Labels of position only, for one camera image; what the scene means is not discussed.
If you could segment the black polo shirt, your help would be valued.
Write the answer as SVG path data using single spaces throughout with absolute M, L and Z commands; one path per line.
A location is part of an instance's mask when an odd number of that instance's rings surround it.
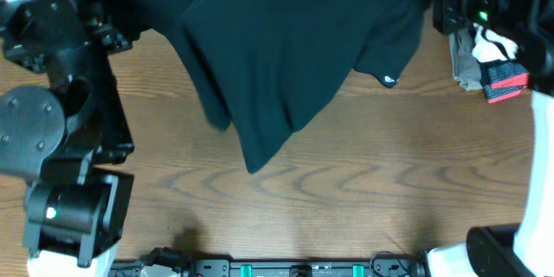
M 350 71 L 393 87 L 430 0 L 92 0 L 130 37 L 176 50 L 212 126 L 236 129 L 259 171 L 323 109 Z

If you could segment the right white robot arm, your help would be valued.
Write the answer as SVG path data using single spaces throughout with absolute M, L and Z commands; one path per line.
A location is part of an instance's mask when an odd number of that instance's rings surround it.
M 478 24 L 512 40 L 529 73 L 534 151 L 521 223 L 473 227 L 464 242 L 422 254 L 416 276 L 553 274 L 553 0 L 434 0 L 444 35 Z

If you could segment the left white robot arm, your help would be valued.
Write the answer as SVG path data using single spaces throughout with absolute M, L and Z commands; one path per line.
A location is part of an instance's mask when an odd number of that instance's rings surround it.
M 6 60 L 48 77 L 1 98 L 1 172 L 27 185 L 23 246 L 32 276 L 106 276 L 133 178 L 134 144 L 108 57 L 131 42 L 99 3 L 1 0 Z

